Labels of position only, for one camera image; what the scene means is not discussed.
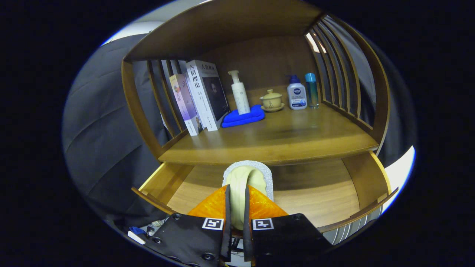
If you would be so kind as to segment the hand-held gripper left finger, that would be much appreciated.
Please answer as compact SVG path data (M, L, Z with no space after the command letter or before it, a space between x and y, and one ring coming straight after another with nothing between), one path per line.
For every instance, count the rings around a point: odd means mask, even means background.
M220 267L231 258L230 186L205 198L188 214L173 213L147 237L161 257L192 267Z

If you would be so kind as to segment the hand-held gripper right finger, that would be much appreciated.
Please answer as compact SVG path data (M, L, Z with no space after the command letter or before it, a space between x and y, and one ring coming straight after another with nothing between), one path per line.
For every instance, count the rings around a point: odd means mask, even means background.
M288 214L253 186L245 197L244 257L253 267L308 267L332 249L304 214Z

